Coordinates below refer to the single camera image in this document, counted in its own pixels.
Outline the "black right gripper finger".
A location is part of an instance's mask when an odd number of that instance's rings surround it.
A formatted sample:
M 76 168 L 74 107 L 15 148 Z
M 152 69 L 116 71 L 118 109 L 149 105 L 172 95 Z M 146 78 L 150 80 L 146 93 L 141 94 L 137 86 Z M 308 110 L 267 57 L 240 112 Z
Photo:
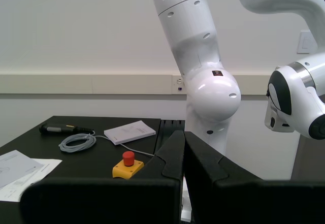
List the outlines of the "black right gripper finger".
M 131 179 L 43 180 L 20 199 L 25 223 L 179 223 L 185 135 L 175 131 Z
M 324 182 L 262 180 L 193 133 L 184 135 L 196 223 L 324 223 Z

